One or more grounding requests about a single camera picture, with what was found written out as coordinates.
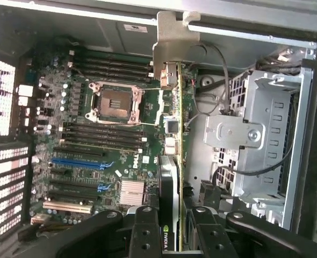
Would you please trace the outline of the silver finned chipset heatsink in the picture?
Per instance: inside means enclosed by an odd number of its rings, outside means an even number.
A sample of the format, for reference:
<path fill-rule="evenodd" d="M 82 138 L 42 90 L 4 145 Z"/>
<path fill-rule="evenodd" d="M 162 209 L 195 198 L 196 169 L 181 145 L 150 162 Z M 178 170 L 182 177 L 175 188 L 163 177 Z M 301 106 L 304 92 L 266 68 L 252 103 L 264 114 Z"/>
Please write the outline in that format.
<path fill-rule="evenodd" d="M 120 186 L 119 204 L 140 206 L 145 190 L 144 181 L 123 180 Z"/>

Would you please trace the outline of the black open PC case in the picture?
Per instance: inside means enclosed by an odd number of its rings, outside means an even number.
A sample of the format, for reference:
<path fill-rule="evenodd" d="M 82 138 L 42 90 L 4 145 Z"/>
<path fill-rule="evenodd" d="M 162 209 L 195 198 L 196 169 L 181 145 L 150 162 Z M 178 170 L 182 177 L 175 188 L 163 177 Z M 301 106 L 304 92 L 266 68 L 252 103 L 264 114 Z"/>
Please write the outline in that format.
<path fill-rule="evenodd" d="M 204 179 L 199 164 L 210 161 L 212 148 L 203 142 L 206 118 L 230 115 L 230 83 L 249 71 L 298 75 L 312 70 L 305 129 L 288 230 L 316 243 L 317 258 L 317 7 L 291 0 L 0 0 L 0 181 L 28 169 L 33 145 L 30 113 L 36 107 L 35 86 L 26 82 L 32 47 L 41 41 L 67 38 L 89 50 L 148 57 L 153 62 L 157 41 L 157 14 L 198 12 L 189 29 L 200 34 L 184 61 L 194 63 L 197 78 L 191 118 L 184 121 L 183 249 L 163 251 L 161 258 L 202 258 L 190 240 L 189 211 L 206 207 L 220 220 L 230 212 L 252 214 L 229 191 Z M 153 207 L 159 217 L 158 188 L 140 206 L 129 207 L 126 225 L 137 208 Z M 265 216 L 257 216 L 269 222 Z M 0 258 L 55 258 L 55 237 L 80 223 L 56 228 L 33 224 L 27 215 L 19 221 L 2 220 Z"/>

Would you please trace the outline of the green Dell motherboard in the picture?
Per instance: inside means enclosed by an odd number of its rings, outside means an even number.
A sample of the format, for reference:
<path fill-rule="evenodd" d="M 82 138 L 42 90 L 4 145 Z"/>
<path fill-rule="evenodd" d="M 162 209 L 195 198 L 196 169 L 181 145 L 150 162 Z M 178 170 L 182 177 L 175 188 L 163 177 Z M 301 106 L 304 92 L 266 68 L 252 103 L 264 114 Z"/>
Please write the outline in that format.
<path fill-rule="evenodd" d="M 123 180 L 144 181 L 144 203 L 148 195 L 154 194 L 158 188 L 157 158 L 163 155 L 164 128 L 161 114 L 167 114 L 169 105 L 164 103 L 160 111 L 160 83 L 154 79 L 153 70 L 148 77 L 149 83 L 135 81 L 110 80 L 103 78 L 87 78 L 73 71 L 74 55 L 80 51 L 92 51 L 69 39 L 52 39 L 36 43 L 30 50 L 31 63 L 26 70 L 26 82 L 35 86 L 36 107 L 31 111 L 30 126 L 33 145 L 30 147 L 31 164 L 28 169 L 8 177 L 14 182 L 12 187 L 1 187 L 0 181 L 0 213 L 2 220 L 19 221 L 21 215 L 27 215 L 31 223 L 45 227 L 52 221 L 56 228 L 66 228 L 80 223 L 103 209 L 111 208 L 126 212 L 130 205 L 119 204 L 120 186 Z M 197 78 L 197 68 L 190 61 L 183 61 L 183 76 L 186 79 L 186 89 L 194 90 Z M 78 132 L 64 132 L 63 123 L 94 124 L 84 115 L 89 112 L 92 91 L 89 84 L 104 81 L 137 85 L 145 91 L 140 105 L 141 124 L 136 126 L 121 126 L 140 130 L 147 136 L 142 138 L 122 137 L 116 135 L 100 135 Z M 141 145 L 143 150 L 128 152 L 125 150 L 104 149 L 60 144 L 62 134 L 110 137 L 121 139 L 138 139 L 142 144 L 110 142 L 123 145 Z M 104 152 L 105 157 L 81 157 L 56 153 L 54 147 L 80 148 L 95 152 Z M 89 169 L 64 164 L 52 163 L 52 158 L 89 161 L 106 164 L 104 170 Z M 97 189 L 70 187 L 50 184 L 50 179 L 81 182 L 98 185 Z M 50 197 L 50 190 L 70 191 L 99 196 L 97 201 L 66 199 Z M 69 202 L 80 205 L 92 205 L 90 214 L 72 213 L 42 207 L 45 201 Z"/>

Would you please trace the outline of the black RAM slot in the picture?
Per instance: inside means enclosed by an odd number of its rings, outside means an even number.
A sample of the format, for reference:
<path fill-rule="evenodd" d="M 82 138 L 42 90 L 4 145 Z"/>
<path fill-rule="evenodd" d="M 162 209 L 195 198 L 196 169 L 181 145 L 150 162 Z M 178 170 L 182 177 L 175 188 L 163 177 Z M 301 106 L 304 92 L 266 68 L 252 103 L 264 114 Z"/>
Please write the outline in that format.
<path fill-rule="evenodd" d="M 80 140 L 98 140 L 98 141 L 109 141 L 109 142 L 124 142 L 128 144 L 142 144 L 141 140 L 138 139 L 121 139 L 121 138 L 110 138 L 110 137 L 96 137 L 86 135 L 74 135 L 74 134 L 62 134 L 62 139 L 80 139 Z"/>
<path fill-rule="evenodd" d="M 79 123 L 70 123 L 64 122 L 64 128 L 72 128 L 72 129 L 90 129 L 90 130 L 115 130 L 115 131 L 125 131 L 125 132 L 139 132 L 140 130 L 136 130 L 133 128 L 125 128 L 121 126 L 112 126 L 112 125 L 94 125 L 94 124 L 79 124 Z"/>
<path fill-rule="evenodd" d="M 110 143 L 110 142 L 91 142 L 91 141 L 76 141 L 76 140 L 59 140 L 60 144 L 65 145 L 74 145 L 74 146 L 84 146 L 84 147 L 98 147 L 104 149 L 113 149 L 113 150 L 125 150 L 128 152 L 137 152 L 139 149 L 143 150 L 144 147 L 141 145 L 123 145 L 118 143 Z"/>
<path fill-rule="evenodd" d="M 148 77 L 150 72 L 127 67 L 101 66 L 94 64 L 75 64 L 74 68 L 86 73 L 93 74 L 124 74 Z"/>
<path fill-rule="evenodd" d="M 102 134 L 102 135 L 116 135 L 122 137 L 132 137 L 132 138 L 142 138 L 147 135 L 142 132 L 137 131 L 124 131 L 124 130 L 114 130 L 114 129 L 93 129 L 93 128 L 66 128 L 64 132 L 78 132 L 78 133 L 89 133 L 89 134 Z"/>
<path fill-rule="evenodd" d="M 127 55 L 127 54 L 118 54 L 111 52 L 101 52 L 101 51 L 80 51 L 76 52 L 74 55 L 74 60 L 97 60 L 97 61 L 110 61 L 110 62 L 121 62 L 131 65 L 140 65 L 140 66 L 150 66 L 152 61 L 151 58 L 137 56 L 137 55 Z"/>
<path fill-rule="evenodd" d="M 110 59 L 99 59 L 99 58 L 76 58 L 74 63 L 78 65 L 100 65 L 100 66 L 109 66 L 109 67 L 124 67 L 124 68 L 134 68 L 136 70 L 145 70 L 152 71 L 153 68 L 148 64 L 141 64 L 128 61 L 118 61 Z"/>
<path fill-rule="evenodd" d="M 97 71 L 97 70 L 79 70 L 74 68 L 73 71 L 87 78 L 93 77 L 93 78 L 103 78 L 103 79 L 110 79 L 110 80 L 135 81 L 135 82 L 141 82 L 141 83 L 149 83 L 153 80 L 150 77 L 145 77 L 140 75 L 110 73 L 110 72 Z"/>

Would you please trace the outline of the silver metal disk bay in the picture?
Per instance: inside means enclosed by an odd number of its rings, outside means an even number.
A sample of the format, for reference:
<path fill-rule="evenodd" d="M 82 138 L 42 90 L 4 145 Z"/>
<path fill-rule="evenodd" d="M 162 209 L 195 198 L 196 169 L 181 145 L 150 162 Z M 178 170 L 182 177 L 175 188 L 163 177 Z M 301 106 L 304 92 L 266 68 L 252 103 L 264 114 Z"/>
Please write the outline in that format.
<path fill-rule="evenodd" d="M 254 215 L 289 229 L 313 72 L 249 71 L 230 83 L 232 114 L 206 118 L 210 161 L 199 164 Z"/>

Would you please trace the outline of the white expansion slot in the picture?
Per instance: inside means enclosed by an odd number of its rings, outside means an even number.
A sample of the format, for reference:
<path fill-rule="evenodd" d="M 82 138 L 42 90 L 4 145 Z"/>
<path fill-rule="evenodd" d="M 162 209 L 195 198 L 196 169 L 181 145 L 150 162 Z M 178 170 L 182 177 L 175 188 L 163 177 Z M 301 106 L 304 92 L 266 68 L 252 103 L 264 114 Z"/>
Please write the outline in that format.
<path fill-rule="evenodd" d="M 44 209 L 90 214 L 93 211 L 92 205 L 80 205 L 69 202 L 45 201 L 42 204 Z"/>

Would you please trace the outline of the CPU socket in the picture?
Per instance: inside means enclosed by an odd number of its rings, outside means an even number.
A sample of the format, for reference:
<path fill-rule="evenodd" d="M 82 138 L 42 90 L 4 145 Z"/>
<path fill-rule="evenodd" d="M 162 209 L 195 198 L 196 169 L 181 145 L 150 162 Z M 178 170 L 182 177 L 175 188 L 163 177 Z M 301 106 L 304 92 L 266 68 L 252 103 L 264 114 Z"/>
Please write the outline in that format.
<path fill-rule="evenodd" d="M 98 81 L 89 84 L 92 91 L 90 110 L 84 117 L 107 125 L 141 124 L 140 105 L 145 91 L 137 85 Z"/>

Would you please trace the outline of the black expansion slot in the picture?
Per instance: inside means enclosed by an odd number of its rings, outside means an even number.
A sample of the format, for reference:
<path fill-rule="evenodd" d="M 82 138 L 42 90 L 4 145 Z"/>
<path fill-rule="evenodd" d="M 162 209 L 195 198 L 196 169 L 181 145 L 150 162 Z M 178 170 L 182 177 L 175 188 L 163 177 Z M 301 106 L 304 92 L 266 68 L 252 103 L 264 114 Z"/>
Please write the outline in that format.
<path fill-rule="evenodd" d="M 88 149 L 80 149 L 80 148 L 64 148 L 64 147 L 54 147 L 53 151 L 56 153 L 62 153 L 67 155 L 81 156 L 81 157 L 93 157 L 101 159 L 105 157 L 104 152 L 95 152 Z"/>
<path fill-rule="evenodd" d="M 70 187 L 89 188 L 89 189 L 97 189 L 98 187 L 98 185 L 96 184 L 72 182 L 72 181 L 64 181 L 64 180 L 56 180 L 56 179 L 50 179 L 49 183 L 56 184 L 56 185 L 65 185 Z"/>
<path fill-rule="evenodd" d="M 56 198 L 66 198 L 66 199 L 80 199 L 80 200 L 88 200 L 88 201 L 97 201 L 100 199 L 99 196 L 78 193 L 78 192 L 70 192 L 70 191 L 60 191 L 60 190 L 50 190 L 47 192 L 50 197 Z"/>

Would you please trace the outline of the blue expansion slot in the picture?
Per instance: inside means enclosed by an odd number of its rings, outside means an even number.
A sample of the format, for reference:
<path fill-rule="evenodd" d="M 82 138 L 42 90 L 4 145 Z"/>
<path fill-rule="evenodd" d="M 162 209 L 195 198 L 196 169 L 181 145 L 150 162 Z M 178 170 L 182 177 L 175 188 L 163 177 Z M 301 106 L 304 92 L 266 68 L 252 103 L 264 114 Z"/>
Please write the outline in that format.
<path fill-rule="evenodd" d="M 80 160 L 70 160 L 70 159 L 62 159 L 62 158 L 52 158 L 52 163 L 64 164 L 68 166 L 75 166 L 75 167 L 82 167 L 82 168 L 89 168 L 89 169 L 99 169 L 99 170 L 104 170 L 107 168 L 107 165 L 102 163 L 80 161 Z"/>

